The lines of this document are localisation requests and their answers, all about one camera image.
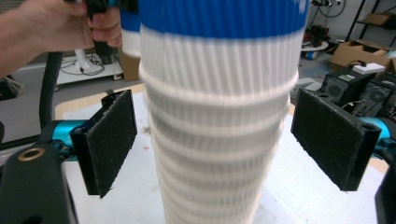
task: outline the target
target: white ribbed cylinder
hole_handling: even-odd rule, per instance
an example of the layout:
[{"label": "white ribbed cylinder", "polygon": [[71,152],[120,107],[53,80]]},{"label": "white ribbed cylinder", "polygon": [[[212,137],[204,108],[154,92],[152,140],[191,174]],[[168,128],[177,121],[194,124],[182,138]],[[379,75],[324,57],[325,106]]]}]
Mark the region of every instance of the white ribbed cylinder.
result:
[{"label": "white ribbed cylinder", "polygon": [[140,58],[140,33],[128,30],[121,30],[122,51],[131,56]]},{"label": "white ribbed cylinder", "polygon": [[[146,83],[144,96],[168,224],[250,223],[276,153],[289,92],[298,77],[304,27],[300,21],[300,27],[290,29],[289,21],[277,12],[279,27],[266,32],[261,27],[270,24],[264,21],[261,26],[262,11],[254,4],[267,12],[271,8],[258,0],[234,2],[242,9],[219,0],[197,0],[197,10],[187,1],[142,7],[150,16],[159,16],[156,21],[143,19],[151,27],[143,23],[140,29],[139,76]],[[214,13],[224,4],[227,10]],[[291,18],[304,18],[304,0],[271,3],[276,8],[282,4],[295,9]],[[189,24],[195,20],[189,12],[204,9],[213,17]],[[245,19],[250,10],[257,15],[252,17],[253,28],[235,29],[247,35],[227,33],[238,22],[233,13]],[[224,17],[218,19],[228,22],[226,28],[212,26],[221,13]],[[265,17],[266,22],[273,19],[270,14]],[[261,29],[259,35],[250,32],[256,28]]]},{"label": "white ribbed cylinder", "polygon": [[[250,58],[265,60],[260,55],[273,48],[273,59],[281,61],[289,51],[283,46],[295,45],[301,34],[276,41],[279,47],[267,43],[270,40],[261,45],[257,41],[256,49],[248,43],[240,49],[235,43],[218,48],[209,41],[210,48],[203,39],[173,44],[180,39],[146,28],[141,35],[146,60],[139,75],[147,84],[145,99],[167,222],[249,223],[297,73],[294,62],[262,62],[264,67],[256,60],[250,65],[260,67],[255,72],[235,64],[247,63],[242,59],[251,53],[255,56]],[[239,56],[222,55],[230,50]],[[190,58],[176,63],[172,56],[177,55]],[[206,69],[211,72],[198,69],[209,62]],[[225,70],[227,64],[235,69]],[[225,76],[235,80],[227,82]]]}]

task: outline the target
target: finger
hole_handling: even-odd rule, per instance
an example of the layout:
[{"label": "finger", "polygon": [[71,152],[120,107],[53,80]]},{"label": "finger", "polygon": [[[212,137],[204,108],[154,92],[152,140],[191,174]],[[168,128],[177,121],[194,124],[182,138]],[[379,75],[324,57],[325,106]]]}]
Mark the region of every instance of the finger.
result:
[{"label": "finger", "polygon": [[115,39],[108,40],[107,44],[112,48],[120,47],[122,44],[122,37],[121,35],[117,36]]},{"label": "finger", "polygon": [[92,30],[92,38],[96,41],[107,41],[111,39],[115,39],[117,36],[121,34],[121,27],[119,24],[116,24],[114,27],[106,30]]},{"label": "finger", "polygon": [[88,24],[92,29],[108,29],[120,23],[120,10],[110,7],[105,13],[93,14],[92,20]]}]

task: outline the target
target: cardboard box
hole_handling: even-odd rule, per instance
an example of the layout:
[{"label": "cardboard box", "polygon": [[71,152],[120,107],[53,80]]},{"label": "cardboard box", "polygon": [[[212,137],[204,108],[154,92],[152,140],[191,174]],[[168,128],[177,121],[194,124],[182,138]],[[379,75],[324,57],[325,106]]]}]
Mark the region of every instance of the cardboard box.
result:
[{"label": "cardboard box", "polygon": [[140,58],[126,55],[121,48],[119,48],[119,55],[124,79],[127,81],[139,80]]},{"label": "cardboard box", "polygon": [[365,22],[375,24],[375,25],[384,25],[390,18],[390,13],[369,13],[367,14]]},{"label": "cardboard box", "polygon": [[385,72],[396,73],[396,58],[392,58],[385,67]]},{"label": "cardboard box", "polygon": [[338,45],[334,55],[330,58],[332,67],[345,67],[361,60],[366,63],[377,63],[386,66],[390,59],[387,57],[389,48],[378,46],[363,40],[349,41]]}]

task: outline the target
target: black cable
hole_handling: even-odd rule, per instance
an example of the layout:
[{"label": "black cable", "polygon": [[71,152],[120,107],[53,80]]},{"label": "black cable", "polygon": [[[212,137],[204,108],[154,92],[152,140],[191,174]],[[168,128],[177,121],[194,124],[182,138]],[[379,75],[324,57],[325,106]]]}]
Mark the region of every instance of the black cable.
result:
[{"label": "black cable", "polygon": [[329,19],[329,13],[332,10],[332,6],[327,8],[327,13],[326,13],[326,17],[324,18],[324,30],[326,32],[326,28],[327,28],[327,19]]},{"label": "black cable", "polygon": [[326,17],[326,18],[335,18],[335,17],[341,15],[341,13],[344,12],[344,10],[346,9],[346,5],[347,5],[347,0],[344,0],[344,2],[343,2],[343,7],[341,8],[341,11],[338,12],[337,14],[331,15],[331,16],[330,16],[330,15],[326,15],[326,14],[320,9],[320,7],[318,7],[318,9],[319,9],[320,14],[322,14],[322,16],[324,16],[324,17]]},{"label": "black cable", "polygon": [[391,7],[390,9],[384,11],[383,13],[389,12],[389,11],[391,11],[391,10],[394,9],[394,8],[396,8],[396,6],[395,6],[395,7]]},{"label": "black cable", "polygon": [[319,12],[319,7],[317,7],[317,12],[315,12],[314,18],[312,19],[311,23],[309,24],[309,29],[312,29],[312,25],[314,24],[314,20],[317,17]]},{"label": "black cable", "polygon": [[50,52],[41,85],[38,114],[41,130],[52,121],[52,100],[64,55],[61,52]]},{"label": "black cable", "polygon": [[29,137],[2,143],[2,144],[0,144],[0,151],[9,149],[12,147],[20,147],[20,146],[24,146],[24,145],[28,145],[28,144],[33,144],[38,140],[39,137],[40,137],[40,135],[33,135],[33,136],[29,136]]}]

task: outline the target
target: black tube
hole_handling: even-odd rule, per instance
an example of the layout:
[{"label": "black tube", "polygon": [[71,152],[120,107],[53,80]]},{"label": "black tube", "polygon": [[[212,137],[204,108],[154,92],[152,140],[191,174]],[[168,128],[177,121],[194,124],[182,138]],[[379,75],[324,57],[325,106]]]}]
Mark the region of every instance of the black tube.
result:
[{"label": "black tube", "polygon": [[4,124],[0,121],[0,143],[3,141],[4,138]]},{"label": "black tube", "polygon": [[312,21],[311,21],[311,23],[309,24],[309,30],[311,30],[312,29],[312,25],[314,24],[314,21],[315,21],[315,18],[317,17],[317,15],[318,15],[318,12],[319,12],[319,7],[317,7],[317,12],[315,12],[315,16],[314,16],[314,18],[312,19]]},{"label": "black tube", "polygon": [[20,147],[23,145],[35,143],[39,137],[40,137],[40,135],[34,135],[34,136],[25,137],[25,138],[17,139],[14,141],[2,143],[2,144],[0,144],[0,151],[9,149],[12,147]]},{"label": "black tube", "polygon": [[384,11],[383,13],[389,12],[389,11],[391,11],[391,10],[394,9],[394,8],[396,8],[396,7],[391,7],[390,9]]},{"label": "black tube", "polygon": [[39,117],[41,130],[52,121],[52,99],[64,55],[50,52],[40,92]]},{"label": "black tube", "polygon": [[[378,7],[378,4],[379,4],[379,0],[376,0],[375,4],[374,4],[374,7],[372,9],[372,13],[375,13],[376,8]],[[363,39],[363,36],[366,33],[366,30],[367,30],[367,24],[364,24],[363,30],[361,31],[361,36],[359,36],[359,39]]]},{"label": "black tube", "polygon": [[358,12],[356,13],[355,19],[353,19],[352,25],[350,26],[349,32],[347,33],[346,42],[349,40],[350,35],[352,34],[353,28],[355,27],[355,23],[358,20],[359,15],[361,14],[361,9],[363,8],[365,2],[366,2],[366,0],[361,1],[361,5],[359,6],[359,9],[358,9]]}]

